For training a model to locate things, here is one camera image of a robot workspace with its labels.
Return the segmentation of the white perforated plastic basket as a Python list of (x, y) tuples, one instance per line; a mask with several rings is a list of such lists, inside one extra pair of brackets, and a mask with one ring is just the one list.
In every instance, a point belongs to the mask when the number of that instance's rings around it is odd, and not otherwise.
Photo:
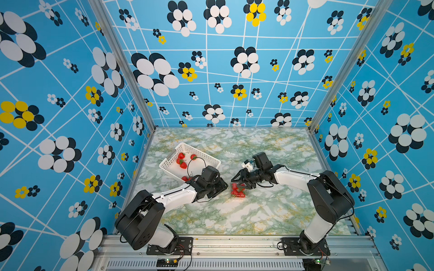
[[(180, 168), (180, 164), (176, 163), (178, 154), (181, 152), (185, 154), (185, 158), (182, 160), (187, 164), (187, 169)], [(191, 160), (192, 154), (197, 155), (196, 160)], [(174, 151), (163, 159), (159, 164), (159, 168), (176, 180), (184, 182), (182, 180), (183, 176), (193, 177), (199, 175), (207, 166), (219, 169), (220, 165), (221, 161), (219, 159), (182, 142), (174, 148)]]

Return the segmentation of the aluminium corner post left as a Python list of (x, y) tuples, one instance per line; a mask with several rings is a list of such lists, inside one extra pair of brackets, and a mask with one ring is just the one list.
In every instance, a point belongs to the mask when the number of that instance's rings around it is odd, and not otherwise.
[(153, 134), (155, 132), (156, 126), (151, 118), (151, 114), (149, 110), (146, 108), (144, 98), (141, 94), (141, 91), (139, 89), (139, 86), (133, 76), (133, 72), (129, 68), (128, 61), (126, 59), (126, 56), (123, 53), (123, 50), (121, 48), (121, 45), (118, 41), (118, 38), (115, 34), (115, 29), (111, 25), (109, 21), (109, 16), (107, 12), (105, 11), (104, 4), (102, 1), (97, 0), (90, 0), (89, 4), (99, 22), (99, 24), (102, 26), (103, 30), (105, 31), (105, 37), (107, 39), (107, 42), (113, 51), (113, 54), (115, 55), (116, 61), (118, 62), (120, 66), (120, 70), (122, 71), (122, 74), (128, 84), (128, 86), (131, 89), (132, 95), (134, 100), (136, 101), (141, 113), (143, 114), (144, 120), (146, 121), (150, 133)]

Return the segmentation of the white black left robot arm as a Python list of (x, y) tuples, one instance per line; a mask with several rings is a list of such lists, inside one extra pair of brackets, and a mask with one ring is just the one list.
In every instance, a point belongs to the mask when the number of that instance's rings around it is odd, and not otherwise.
[(156, 246), (163, 254), (172, 254), (179, 246), (179, 235), (160, 221), (165, 213), (185, 204), (212, 199), (228, 188), (221, 178), (207, 182), (202, 177), (189, 180), (176, 189), (162, 193), (138, 192), (115, 221), (115, 228), (134, 250)]

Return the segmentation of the aluminium corner post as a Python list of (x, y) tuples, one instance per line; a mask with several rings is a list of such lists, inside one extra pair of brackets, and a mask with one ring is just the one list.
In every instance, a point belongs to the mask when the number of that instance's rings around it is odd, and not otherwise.
[(126, 59), (126, 56), (123, 53), (123, 50), (121, 48), (121, 45), (118, 41), (118, 38), (115, 34), (115, 29), (111, 25), (109, 21), (109, 16), (107, 12), (105, 11), (104, 4), (102, 1), (97, 0), (90, 0), (89, 4), (99, 22), (99, 24), (102, 26), (103, 30), (105, 31), (105, 37), (107, 39), (107, 42), (113, 51), (113, 54), (115, 55), (116, 61), (118, 62), (120, 66), (120, 70), (122, 71), (122, 74), (128, 84), (128, 86), (131, 89), (132, 95), (134, 100), (136, 101), (141, 113), (143, 114), (144, 120), (146, 121), (150, 133), (153, 134), (155, 132), (156, 126), (151, 118), (151, 114), (149, 110), (146, 108), (144, 98), (141, 94), (141, 91), (139, 89), (139, 86), (133, 76), (133, 72), (129, 68), (128, 61)]
[(322, 120), (322, 118), (324, 117), (327, 108), (330, 106), (330, 103), (332, 102), (334, 97), (337, 96), (337, 93), (342, 87), (342, 84), (345, 82), (350, 71), (353, 69), (353, 66), (355, 65), (358, 56), (364, 50), (367, 43), (373, 36), (375, 30), (377, 29), (379, 23), (384, 18), (384, 15), (389, 9), (392, 2), (393, 2), (392, 0), (381, 0), (377, 2), (376, 6), (373, 9), (373, 14), (371, 16), (370, 21), (367, 23), (364, 30), (358, 36), (349, 55), (347, 56), (345, 62), (340, 68), (339, 73), (337, 74), (337, 79), (334, 80), (333, 86), (325, 95), (323, 101), (321, 102), (321, 105), (319, 106), (315, 116), (313, 117), (313, 121), (308, 128), (311, 134), (314, 134), (314, 131), (317, 128), (320, 121)]

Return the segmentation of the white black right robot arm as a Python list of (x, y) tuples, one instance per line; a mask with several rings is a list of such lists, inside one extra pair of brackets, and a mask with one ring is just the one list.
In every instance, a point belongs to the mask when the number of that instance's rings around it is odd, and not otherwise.
[(349, 211), (354, 211), (354, 199), (331, 171), (313, 175), (278, 164), (267, 170), (249, 171), (244, 168), (231, 179), (237, 187), (248, 190), (260, 186), (263, 181), (291, 186), (310, 194), (316, 214), (298, 241), (298, 249), (305, 255), (312, 255), (336, 223), (346, 219)]

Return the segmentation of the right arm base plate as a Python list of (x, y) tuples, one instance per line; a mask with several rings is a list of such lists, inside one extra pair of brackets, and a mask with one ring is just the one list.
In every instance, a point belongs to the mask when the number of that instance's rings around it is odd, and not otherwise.
[(285, 256), (330, 256), (329, 246), (323, 238), (318, 243), (312, 243), (307, 238), (284, 237), (276, 245)]

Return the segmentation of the aluminium corner post right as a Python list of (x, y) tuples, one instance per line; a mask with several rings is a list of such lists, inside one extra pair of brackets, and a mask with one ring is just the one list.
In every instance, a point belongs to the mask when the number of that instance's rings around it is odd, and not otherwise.
[(379, 23), (384, 18), (384, 15), (389, 9), (392, 2), (393, 2), (392, 0), (381, 0), (377, 2), (376, 6), (373, 9), (373, 14), (371, 16), (370, 21), (367, 23), (364, 30), (358, 36), (349, 55), (347, 56), (345, 62), (340, 68), (339, 73), (337, 74), (337, 79), (334, 80), (333, 86), (325, 95), (323, 101), (321, 102), (321, 105), (319, 106), (315, 116), (313, 117), (313, 121), (308, 128), (311, 134), (314, 134), (314, 131), (317, 128), (320, 121), (322, 120), (322, 118), (324, 117), (327, 108), (330, 106), (330, 103), (332, 102), (334, 97), (337, 96), (337, 93), (342, 87), (342, 84), (345, 82), (350, 71), (353, 69), (353, 66), (355, 65), (358, 56), (364, 50), (367, 43), (373, 36), (375, 30), (377, 29)]

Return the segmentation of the small green circuit board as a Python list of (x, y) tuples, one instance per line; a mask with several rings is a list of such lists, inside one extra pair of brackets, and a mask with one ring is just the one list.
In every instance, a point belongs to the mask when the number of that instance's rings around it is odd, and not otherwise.
[(177, 259), (158, 259), (157, 260), (157, 268), (177, 268), (178, 260)]

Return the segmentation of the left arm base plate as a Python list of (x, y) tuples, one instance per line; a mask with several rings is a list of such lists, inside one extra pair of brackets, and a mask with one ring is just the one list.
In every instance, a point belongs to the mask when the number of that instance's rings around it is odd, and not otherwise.
[(183, 256), (191, 255), (193, 248), (192, 237), (175, 237), (166, 247), (149, 245), (147, 255)]

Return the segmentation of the aluminium front rail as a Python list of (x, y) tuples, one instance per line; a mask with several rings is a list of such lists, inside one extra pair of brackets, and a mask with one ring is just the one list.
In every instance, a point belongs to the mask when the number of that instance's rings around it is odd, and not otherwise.
[[(385, 271), (385, 262), (368, 236), (329, 236), (330, 256), (285, 256), (277, 244), (283, 236), (216, 236), (193, 238), (191, 255), (147, 255), (108, 236), (94, 271)], [(157, 268), (158, 259), (177, 259), (177, 268)]]

